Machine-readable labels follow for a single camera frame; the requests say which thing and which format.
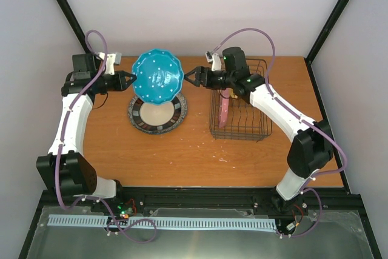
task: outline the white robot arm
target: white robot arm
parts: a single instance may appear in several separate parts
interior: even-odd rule
[[[319,171],[333,157],[332,145],[301,121],[314,124],[331,136],[329,124],[326,121],[317,123],[314,119],[303,115],[279,96],[271,85],[268,88],[263,76],[251,74],[245,54],[239,47],[227,48],[222,55],[225,70],[221,70],[219,56],[207,52],[206,58],[212,68],[199,66],[187,73],[185,80],[195,86],[204,86],[208,89],[231,88],[237,96],[260,109],[280,127],[292,145],[287,157],[289,169],[277,185],[276,192],[283,201],[289,201],[300,193],[311,175]],[[190,79],[191,75],[195,75],[195,79]]]
[[[99,53],[98,56],[101,59],[105,57],[103,53]],[[119,185],[118,181],[97,176],[94,168],[83,156],[83,140],[87,118],[92,110],[95,95],[106,94],[108,91],[124,91],[134,82],[136,76],[125,71],[115,72],[114,65],[121,62],[121,54],[108,54],[104,73],[85,94],[78,97],[78,93],[96,76],[98,62],[91,53],[73,56],[73,80],[66,80],[62,88],[62,116],[55,140],[48,150],[48,155],[38,157],[36,162],[36,167],[47,189],[54,190],[53,173],[55,172],[55,161],[59,155],[59,185],[63,195],[113,198],[116,196]],[[62,136],[64,122],[66,122],[66,130]]]
[[[301,122],[302,119],[311,124],[313,124],[315,120],[303,115],[299,110],[294,108],[294,106],[278,95],[271,85],[269,86],[272,89],[274,96],[270,94],[265,85],[261,85],[256,87],[255,91],[250,94],[249,102],[253,107],[260,109],[260,111],[265,113],[275,124],[277,124],[292,142],[299,131],[309,129],[307,125]],[[275,100],[275,97],[280,99],[288,108],[297,113],[300,118],[296,119],[290,112],[281,106],[277,100]],[[276,186],[276,191],[284,200],[291,200],[299,194],[300,188],[308,179],[309,177],[299,177],[289,168],[283,179]]]

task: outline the blue bowl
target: blue bowl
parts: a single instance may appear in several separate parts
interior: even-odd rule
[[[152,49],[141,54],[132,73],[137,76],[133,90],[145,103],[167,103],[182,89],[181,61],[167,50]]]

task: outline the white wall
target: white wall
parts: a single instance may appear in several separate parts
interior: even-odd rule
[[[55,0],[0,0],[0,250],[17,258],[44,188],[35,168],[61,114],[81,47]]]
[[[257,27],[279,55],[306,56],[337,0],[69,0],[84,30],[99,28],[125,55],[163,47],[200,55],[229,33]],[[267,40],[245,33],[230,41],[250,55],[270,55]]]
[[[313,63],[336,140],[349,156],[383,258],[388,258],[388,0],[350,0]]]

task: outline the wooden tabletop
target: wooden tabletop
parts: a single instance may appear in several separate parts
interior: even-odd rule
[[[137,58],[123,58],[115,70],[132,71]],[[208,66],[204,57],[180,57],[183,70]],[[301,112],[321,120],[302,57],[277,57],[270,74],[275,90]],[[124,186],[267,187],[276,186],[288,165],[290,141],[276,124],[262,141],[216,140],[209,131],[211,90],[184,82],[188,111],[183,123],[164,135],[135,129],[127,108],[134,93],[109,93],[92,110],[84,138],[84,156],[98,176]],[[97,96],[95,107],[104,100]],[[336,169],[330,161],[325,170]],[[342,186],[338,174],[319,177],[313,186]]]

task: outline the wire basket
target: wire basket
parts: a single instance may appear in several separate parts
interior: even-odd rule
[[[263,59],[247,58],[252,74],[264,76],[267,63]],[[210,99],[210,132],[216,139],[261,141],[272,133],[272,121],[262,111],[238,98],[229,98],[226,125],[219,127],[221,94],[213,90]]]

